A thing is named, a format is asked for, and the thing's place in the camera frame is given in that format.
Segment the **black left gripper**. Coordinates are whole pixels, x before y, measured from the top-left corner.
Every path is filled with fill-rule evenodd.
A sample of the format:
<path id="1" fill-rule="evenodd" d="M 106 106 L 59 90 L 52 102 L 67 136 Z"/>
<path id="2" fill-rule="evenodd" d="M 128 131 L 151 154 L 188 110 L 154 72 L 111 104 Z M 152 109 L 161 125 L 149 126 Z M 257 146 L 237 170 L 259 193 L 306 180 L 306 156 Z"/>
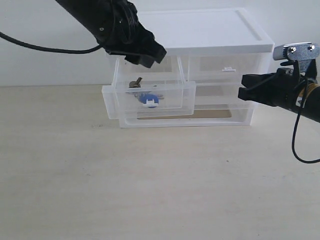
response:
<path id="1" fill-rule="evenodd" d="M 166 49 L 156 42 L 155 35 L 139 21 L 138 12 L 123 9 L 117 13 L 108 37 L 97 37 L 97 43 L 111 55 L 123 55 L 133 64 L 151 68 L 165 58 Z"/>

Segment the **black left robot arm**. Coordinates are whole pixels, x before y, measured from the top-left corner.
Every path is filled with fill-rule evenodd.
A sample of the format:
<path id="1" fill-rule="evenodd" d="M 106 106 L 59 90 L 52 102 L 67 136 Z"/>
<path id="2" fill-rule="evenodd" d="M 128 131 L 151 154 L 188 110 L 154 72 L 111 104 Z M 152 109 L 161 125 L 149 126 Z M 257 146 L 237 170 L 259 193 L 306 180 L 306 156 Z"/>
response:
<path id="1" fill-rule="evenodd" d="M 124 56 L 131 64 L 151 68 L 167 51 L 139 21 L 128 0 L 58 0 L 57 3 L 84 26 L 109 54 Z"/>

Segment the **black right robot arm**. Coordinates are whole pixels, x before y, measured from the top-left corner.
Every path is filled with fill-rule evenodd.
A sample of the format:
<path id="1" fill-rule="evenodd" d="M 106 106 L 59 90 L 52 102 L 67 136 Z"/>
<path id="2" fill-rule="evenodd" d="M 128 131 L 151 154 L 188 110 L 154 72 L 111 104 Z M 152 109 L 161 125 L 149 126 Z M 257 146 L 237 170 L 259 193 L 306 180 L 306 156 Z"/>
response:
<path id="1" fill-rule="evenodd" d="M 270 107 L 279 107 L 320 121 L 320 85 L 292 68 L 279 68 L 275 73 L 245 74 L 238 98 Z"/>

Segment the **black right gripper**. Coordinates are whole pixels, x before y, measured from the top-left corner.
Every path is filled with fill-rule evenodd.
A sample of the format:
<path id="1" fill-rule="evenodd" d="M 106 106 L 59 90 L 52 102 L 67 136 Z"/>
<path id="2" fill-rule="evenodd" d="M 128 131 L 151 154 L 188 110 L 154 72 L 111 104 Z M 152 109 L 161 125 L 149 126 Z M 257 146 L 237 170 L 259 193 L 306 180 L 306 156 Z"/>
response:
<path id="1" fill-rule="evenodd" d="M 292 68 L 279 68 L 276 73 L 245 74 L 238 89 L 238 98 L 270 107 L 298 110 L 306 93 L 303 108 L 318 109 L 318 82 L 297 74 Z M 267 92 L 257 88 L 266 88 Z"/>

